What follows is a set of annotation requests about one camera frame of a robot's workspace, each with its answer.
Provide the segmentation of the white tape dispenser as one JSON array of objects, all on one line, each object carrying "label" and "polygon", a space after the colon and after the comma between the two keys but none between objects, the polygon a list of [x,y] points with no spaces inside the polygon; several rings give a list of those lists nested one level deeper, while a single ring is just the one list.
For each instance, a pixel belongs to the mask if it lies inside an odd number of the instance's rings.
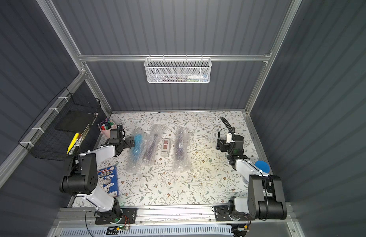
[{"label": "white tape dispenser", "polygon": [[168,157],[170,154],[171,148],[171,140],[169,138],[165,138],[162,141],[162,148],[161,148],[161,156]]}]

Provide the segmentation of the blue liquid glass bottle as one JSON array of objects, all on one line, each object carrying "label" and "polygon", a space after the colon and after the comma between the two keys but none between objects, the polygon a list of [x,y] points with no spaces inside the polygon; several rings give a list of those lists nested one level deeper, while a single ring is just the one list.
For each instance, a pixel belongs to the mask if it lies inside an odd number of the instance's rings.
[{"label": "blue liquid glass bottle", "polygon": [[137,162],[138,159],[139,159],[139,156],[141,154],[141,145],[142,145],[142,142],[143,142],[143,135],[142,134],[136,134],[134,136],[134,140],[135,140],[135,147],[133,147],[133,150],[132,150],[132,160],[133,162]]}]

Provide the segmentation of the dark purple labelled bottle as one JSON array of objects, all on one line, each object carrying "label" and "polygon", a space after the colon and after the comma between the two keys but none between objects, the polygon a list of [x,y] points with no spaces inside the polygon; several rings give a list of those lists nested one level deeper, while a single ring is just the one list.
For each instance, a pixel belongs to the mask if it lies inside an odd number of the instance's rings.
[{"label": "dark purple labelled bottle", "polygon": [[157,138],[158,138],[158,134],[154,133],[153,137],[151,137],[151,140],[149,141],[148,145],[146,146],[146,150],[145,150],[145,153],[143,156],[146,161],[151,161],[153,155],[155,155]]}]

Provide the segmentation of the purple liquid glass bottle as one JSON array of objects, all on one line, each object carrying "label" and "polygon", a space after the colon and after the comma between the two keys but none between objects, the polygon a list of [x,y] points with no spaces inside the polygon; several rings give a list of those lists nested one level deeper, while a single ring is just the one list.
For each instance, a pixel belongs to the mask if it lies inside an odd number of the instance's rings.
[{"label": "purple liquid glass bottle", "polygon": [[175,155],[177,160],[183,160],[185,157],[185,131],[180,130],[177,133]]}]

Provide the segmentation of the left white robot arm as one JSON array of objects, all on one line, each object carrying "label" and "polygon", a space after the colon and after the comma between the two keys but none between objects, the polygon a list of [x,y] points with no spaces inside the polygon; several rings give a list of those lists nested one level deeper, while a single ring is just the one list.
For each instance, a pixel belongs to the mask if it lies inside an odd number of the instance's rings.
[{"label": "left white robot arm", "polygon": [[94,205],[97,223],[118,223],[123,212],[118,200],[99,187],[97,165],[109,158],[116,157],[124,149],[135,146],[133,137],[127,137],[123,125],[110,130],[110,138],[104,145],[85,153],[67,156],[64,174],[59,185],[62,193],[82,197]]}]

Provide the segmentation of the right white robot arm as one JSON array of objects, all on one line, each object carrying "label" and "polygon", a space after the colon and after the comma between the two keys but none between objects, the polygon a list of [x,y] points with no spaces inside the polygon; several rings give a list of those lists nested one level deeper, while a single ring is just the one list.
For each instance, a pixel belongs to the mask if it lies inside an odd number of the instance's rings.
[{"label": "right white robot arm", "polygon": [[231,197],[224,211],[217,211],[223,219],[266,221],[268,219],[284,220],[287,217],[287,206],[279,176],[270,175],[244,155],[244,137],[230,132],[226,139],[218,133],[217,149],[226,152],[229,165],[240,174],[248,185],[246,197]]}]

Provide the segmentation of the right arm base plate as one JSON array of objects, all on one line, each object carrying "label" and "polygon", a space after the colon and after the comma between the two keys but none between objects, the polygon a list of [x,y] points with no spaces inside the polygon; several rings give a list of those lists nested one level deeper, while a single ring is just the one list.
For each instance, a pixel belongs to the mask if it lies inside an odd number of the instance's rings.
[{"label": "right arm base plate", "polygon": [[249,213],[229,211],[227,205],[215,205],[211,208],[215,214],[215,220],[218,222],[226,221],[252,221],[254,220]]}]

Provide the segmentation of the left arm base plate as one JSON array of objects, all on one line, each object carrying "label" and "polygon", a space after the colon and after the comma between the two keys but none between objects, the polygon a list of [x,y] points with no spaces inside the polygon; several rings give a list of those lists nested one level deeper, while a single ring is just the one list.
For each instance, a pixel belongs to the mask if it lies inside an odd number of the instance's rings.
[{"label": "left arm base plate", "polygon": [[122,208],[118,213],[116,211],[97,212],[95,214],[96,225],[115,225],[115,224],[134,224],[137,216],[137,208]]}]

